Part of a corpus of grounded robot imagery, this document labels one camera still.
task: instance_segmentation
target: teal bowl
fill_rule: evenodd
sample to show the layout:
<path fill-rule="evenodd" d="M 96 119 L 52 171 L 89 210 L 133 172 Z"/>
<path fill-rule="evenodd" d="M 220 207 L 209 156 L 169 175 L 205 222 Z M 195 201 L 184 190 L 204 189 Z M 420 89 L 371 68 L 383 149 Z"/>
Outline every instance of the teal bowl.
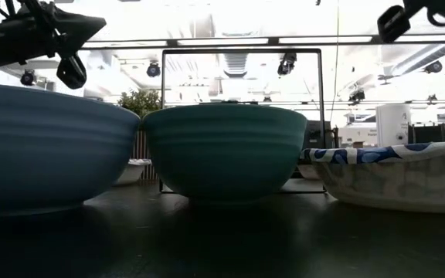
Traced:
<path fill-rule="evenodd" d="M 142 128 L 152 164 L 172 190 L 200 202 L 250 202 L 292 175 L 307 119 L 258 105 L 214 103 L 159 110 Z"/>

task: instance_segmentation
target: potted plant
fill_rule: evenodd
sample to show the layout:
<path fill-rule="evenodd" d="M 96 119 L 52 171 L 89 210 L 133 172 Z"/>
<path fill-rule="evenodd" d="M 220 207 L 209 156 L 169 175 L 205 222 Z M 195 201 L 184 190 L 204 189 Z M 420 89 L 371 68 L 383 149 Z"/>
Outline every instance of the potted plant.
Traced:
<path fill-rule="evenodd" d="M 157 90 L 139 89 L 131 93 L 122 93 L 117 104 L 143 119 L 150 112 L 161 109 L 161 98 Z"/>

